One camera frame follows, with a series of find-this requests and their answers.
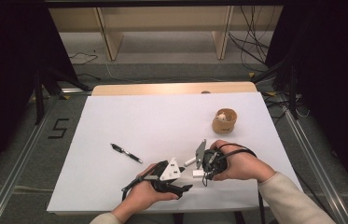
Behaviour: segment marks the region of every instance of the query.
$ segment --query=wooden cabinet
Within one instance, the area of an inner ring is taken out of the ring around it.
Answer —
[[[210,31],[216,57],[224,59],[229,31],[275,29],[282,7],[97,7],[51,8],[60,32],[100,32],[109,61],[125,32]]]

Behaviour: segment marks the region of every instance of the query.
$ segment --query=pen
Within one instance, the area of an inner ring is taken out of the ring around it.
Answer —
[[[137,158],[136,156],[134,156],[134,155],[131,154],[130,152],[124,150],[123,148],[119,147],[118,145],[112,144],[112,143],[111,143],[110,145],[112,145],[112,148],[115,149],[117,152],[119,152],[119,153],[124,153],[124,154],[126,154],[127,156],[129,156],[131,159],[143,163],[143,161],[141,161],[141,159]]]

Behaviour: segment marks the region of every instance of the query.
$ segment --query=white paper sheet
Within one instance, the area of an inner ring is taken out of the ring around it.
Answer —
[[[238,115],[232,133],[218,134],[212,120],[220,108]],[[186,95],[91,96],[77,126],[48,211],[57,214],[110,211],[121,189],[150,163],[176,158],[183,166],[202,139],[217,139],[252,149],[260,159],[290,177],[300,188],[259,92]],[[133,161],[111,143],[144,161]],[[256,180],[208,182],[192,178],[187,167],[177,186],[193,184],[177,201],[155,203],[146,212],[238,210],[258,207]]]

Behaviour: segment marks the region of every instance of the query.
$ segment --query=white sleeve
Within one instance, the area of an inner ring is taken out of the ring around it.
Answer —
[[[121,224],[121,222],[111,213],[103,213],[96,217],[90,224]]]
[[[270,179],[259,183],[258,188],[280,224],[334,223],[327,213],[281,173],[277,172]]]

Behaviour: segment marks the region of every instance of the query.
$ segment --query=wicker basket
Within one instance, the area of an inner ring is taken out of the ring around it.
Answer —
[[[226,116],[225,119],[219,117],[223,114]],[[215,133],[231,133],[234,130],[235,122],[237,121],[237,113],[229,108],[222,108],[216,112],[214,120],[212,121],[212,128]]]

